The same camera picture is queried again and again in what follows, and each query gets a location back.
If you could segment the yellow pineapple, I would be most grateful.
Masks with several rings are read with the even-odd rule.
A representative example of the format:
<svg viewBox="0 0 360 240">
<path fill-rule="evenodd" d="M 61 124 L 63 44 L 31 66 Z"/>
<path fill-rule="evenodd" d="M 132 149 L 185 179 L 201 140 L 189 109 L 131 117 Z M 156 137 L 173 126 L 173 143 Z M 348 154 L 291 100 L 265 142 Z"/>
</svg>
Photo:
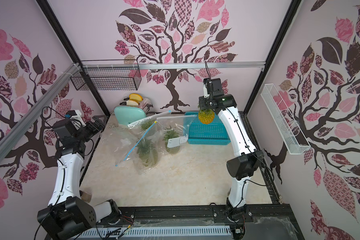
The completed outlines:
<svg viewBox="0 0 360 240">
<path fill-rule="evenodd" d="M 198 109 L 198 119 L 202 124 L 208 125 L 214 121 L 216 114 L 210 107 L 202 108 L 201 104 L 198 104 Z"/>
</svg>

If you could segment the blue-zip zip-top bag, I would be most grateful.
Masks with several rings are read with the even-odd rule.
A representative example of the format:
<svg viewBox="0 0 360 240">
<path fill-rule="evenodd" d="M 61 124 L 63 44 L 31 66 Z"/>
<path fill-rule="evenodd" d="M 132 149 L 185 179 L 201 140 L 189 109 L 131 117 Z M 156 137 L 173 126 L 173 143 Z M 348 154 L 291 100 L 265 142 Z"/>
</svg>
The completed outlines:
<svg viewBox="0 0 360 240">
<path fill-rule="evenodd" d="M 118 157 L 116 166 L 123 162 L 132 162 L 139 175 L 153 169 L 161 158 L 160 131 L 157 125 L 156 120 L 148 120 L 119 130 L 121 145 L 115 151 Z"/>
</svg>

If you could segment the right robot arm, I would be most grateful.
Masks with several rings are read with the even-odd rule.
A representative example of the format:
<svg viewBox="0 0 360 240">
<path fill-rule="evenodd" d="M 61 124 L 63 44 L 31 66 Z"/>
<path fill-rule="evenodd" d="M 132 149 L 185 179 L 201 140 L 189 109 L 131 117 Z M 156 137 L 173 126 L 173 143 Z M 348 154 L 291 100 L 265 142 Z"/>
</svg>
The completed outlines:
<svg viewBox="0 0 360 240">
<path fill-rule="evenodd" d="M 199 97 L 201 110 L 213 111 L 223 123 L 230 138 L 234 158 L 227 161 L 231 187 L 227 197 L 229 221 L 236 223 L 247 210 L 246 195 L 254 172 L 264 164 L 264 152 L 257 149 L 246 132 L 234 97 L 225 94 L 220 79 L 203 80 L 204 95 Z"/>
</svg>

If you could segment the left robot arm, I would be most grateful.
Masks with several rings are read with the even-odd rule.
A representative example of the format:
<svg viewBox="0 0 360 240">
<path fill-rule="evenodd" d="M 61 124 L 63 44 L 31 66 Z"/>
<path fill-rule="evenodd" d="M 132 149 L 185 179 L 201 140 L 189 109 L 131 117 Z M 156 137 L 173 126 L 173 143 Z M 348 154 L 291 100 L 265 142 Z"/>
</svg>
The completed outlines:
<svg viewBox="0 0 360 240">
<path fill-rule="evenodd" d="M 94 228 L 98 222 L 119 222 L 121 211 L 114 200 L 91 206 L 80 195 L 81 169 L 86 143 L 106 127 L 106 116 L 94 116 L 84 122 L 79 110 L 68 111 L 54 123 L 57 136 L 58 173 L 48 206 L 40 210 L 37 220 L 53 240 L 68 240 Z"/>
</svg>

